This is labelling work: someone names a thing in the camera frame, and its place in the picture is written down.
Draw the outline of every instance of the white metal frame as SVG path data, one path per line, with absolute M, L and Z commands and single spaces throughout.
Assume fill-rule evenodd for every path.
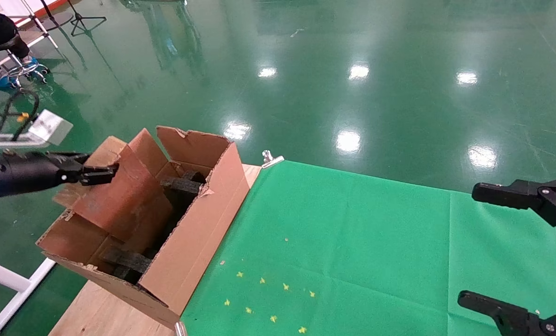
M 0 284 L 17 291 L 0 313 L 0 332 L 55 264 L 56 262 L 46 258 L 29 279 L 0 266 Z
M 42 35 L 39 38 L 36 38 L 33 41 L 30 41 L 29 43 L 27 43 L 27 47 L 31 47 L 33 45 L 35 45 L 36 43 L 38 43 L 41 40 L 44 40 L 46 37 L 48 38 L 48 40 L 50 40 L 50 42 L 52 43 L 52 45 L 58 49 L 58 45 L 56 44 L 56 42 L 54 42 L 54 40 L 52 39 L 52 36 L 50 36 L 50 33 L 48 33 L 48 31 L 46 30 L 46 28 L 44 28 L 44 26 L 42 25 L 42 22 L 40 22 L 37 19 L 37 16 L 35 16 L 35 13 L 33 13 L 33 10 L 31 10 L 31 7 L 29 7 L 29 4 L 27 4 L 26 0 L 19 0 L 23 6 L 25 7 L 25 9 L 27 10 L 27 12 L 29 13 L 29 15 L 23 15 L 23 16 L 9 16 L 10 19 L 22 19 L 22 21 L 16 23 L 17 27 L 22 27 L 24 25 L 26 25 L 27 23 L 33 21 L 35 22 L 35 25 L 39 28 L 39 30 L 41 30 Z M 11 60 L 10 56 L 6 56 L 4 59 L 0 60 L 0 65 L 3 65 L 4 63 L 7 63 L 9 60 Z

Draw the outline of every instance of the wooden table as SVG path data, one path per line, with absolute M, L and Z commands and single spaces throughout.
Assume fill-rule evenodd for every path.
M 261 167 L 243 169 L 251 187 Z M 88 281 L 49 336 L 174 336 L 174 331 Z

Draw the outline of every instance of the glossy floor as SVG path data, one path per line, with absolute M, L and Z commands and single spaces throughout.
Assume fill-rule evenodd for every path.
M 75 124 L 60 150 L 177 126 L 293 161 L 441 189 L 556 178 L 556 0 L 83 0 L 30 85 Z M 93 26 L 97 21 L 86 21 Z M 7 95 L 0 93 L 0 110 Z M 0 199 L 0 263 L 29 276 L 52 191 Z M 82 285 L 55 270 L 5 335 L 49 328 Z M 12 293 L 0 287 L 0 308 Z

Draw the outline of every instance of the green fabric sheet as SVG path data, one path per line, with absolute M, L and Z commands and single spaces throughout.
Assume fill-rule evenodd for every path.
M 499 335 L 457 304 L 465 289 L 555 315 L 556 230 L 469 194 L 285 161 L 259 175 L 182 320 L 190 336 Z

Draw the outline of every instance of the cardboard box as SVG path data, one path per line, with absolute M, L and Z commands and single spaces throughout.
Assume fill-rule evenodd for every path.
M 67 210 L 37 245 L 48 258 L 173 328 L 250 188 L 236 144 L 227 138 L 171 127 L 158 127 L 157 136 L 170 160 L 146 129 L 129 143 L 107 138 L 87 164 L 118 162 L 116 177 L 107 185 L 67 185 L 54 198 Z M 114 266 L 102 254 L 110 246 L 143 253 L 172 213 L 160 181 L 188 170 L 201 172 L 206 183 L 138 285 L 110 275 Z

